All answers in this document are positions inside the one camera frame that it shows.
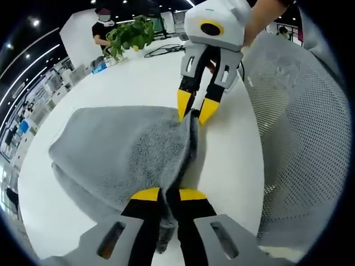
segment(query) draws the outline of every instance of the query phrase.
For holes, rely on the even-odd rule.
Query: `white table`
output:
[[[157,41],[150,49],[166,43],[180,41]],[[80,235],[95,225],[65,194],[50,166],[48,149],[72,113],[96,106],[176,107],[183,55],[135,58],[90,75],[49,114],[28,150],[18,179],[24,225],[40,259],[67,254],[78,246]],[[201,88],[207,87],[210,78],[206,71]],[[218,214],[228,214],[256,235],[263,203],[263,157],[255,114],[241,81],[224,95],[204,132],[206,157],[198,189],[208,196]],[[153,260],[153,265],[168,264],[184,265],[176,237],[167,251],[156,254]]]

